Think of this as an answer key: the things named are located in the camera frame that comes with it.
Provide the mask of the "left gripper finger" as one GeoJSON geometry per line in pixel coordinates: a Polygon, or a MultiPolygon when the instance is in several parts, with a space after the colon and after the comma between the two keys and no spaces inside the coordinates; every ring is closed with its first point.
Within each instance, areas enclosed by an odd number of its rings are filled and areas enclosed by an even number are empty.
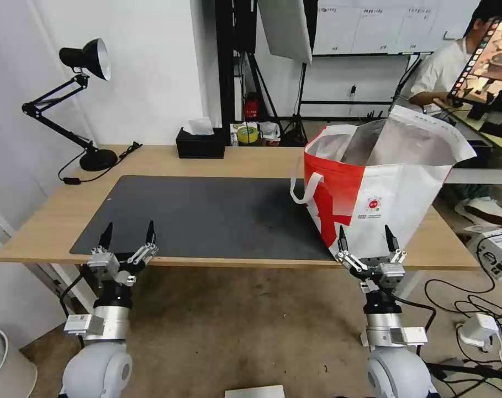
{"type": "Polygon", "coordinates": [[[150,221],[146,232],[145,244],[135,251],[126,261],[125,270],[131,276],[136,276],[142,271],[158,253],[156,237],[154,222],[150,221]]]}
{"type": "Polygon", "coordinates": [[[109,248],[112,241],[113,235],[113,222],[110,222],[104,232],[100,235],[98,244],[91,250],[91,254],[100,255],[100,254],[109,254],[109,248]]]}

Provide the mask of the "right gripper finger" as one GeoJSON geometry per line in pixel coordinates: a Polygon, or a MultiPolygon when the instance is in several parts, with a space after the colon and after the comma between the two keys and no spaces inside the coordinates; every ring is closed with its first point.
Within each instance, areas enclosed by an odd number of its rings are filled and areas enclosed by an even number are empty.
{"type": "Polygon", "coordinates": [[[405,260],[406,252],[400,249],[397,237],[393,234],[387,224],[384,226],[384,230],[389,251],[386,260],[388,263],[401,265],[405,260]]]}
{"type": "Polygon", "coordinates": [[[348,250],[346,234],[343,226],[340,226],[338,238],[339,252],[335,255],[336,260],[346,268],[354,277],[368,277],[368,267],[348,250]]]}

